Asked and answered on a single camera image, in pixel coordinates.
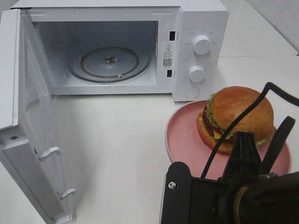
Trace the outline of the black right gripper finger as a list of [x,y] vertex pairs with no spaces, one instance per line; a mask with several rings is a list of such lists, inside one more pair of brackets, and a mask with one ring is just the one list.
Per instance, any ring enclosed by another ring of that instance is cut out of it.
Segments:
[[261,174],[267,174],[270,172],[283,148],[283,145],[285,144],[287,137],[294,127],[295,121],[296,120],[294,118],[287,116],[276,130],[262,161]]
[[258,153],[253,133],[236,132],[235,144],[222,174],[223,180],[236,176],[259,176],[261,158]]

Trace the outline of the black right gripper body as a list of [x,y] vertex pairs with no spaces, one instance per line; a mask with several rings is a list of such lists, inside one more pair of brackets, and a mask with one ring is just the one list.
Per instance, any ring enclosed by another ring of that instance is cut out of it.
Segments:
[[263,223],[261,205],[253,194],[253,185],[260,181],[259,173],[223,173],[220,183],[226,186],[217,201],[217,219],[220,224]]

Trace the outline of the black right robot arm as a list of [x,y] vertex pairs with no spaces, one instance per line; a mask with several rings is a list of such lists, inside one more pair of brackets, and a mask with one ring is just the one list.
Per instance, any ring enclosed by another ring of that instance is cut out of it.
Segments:
[[294,224],[299,216],[299,174],[277,176],[271,168],[295,124],[288,116],[275,132],[263,159],[252,133],[238,132],[221,182],[228,186],[215,202],[222,224]]

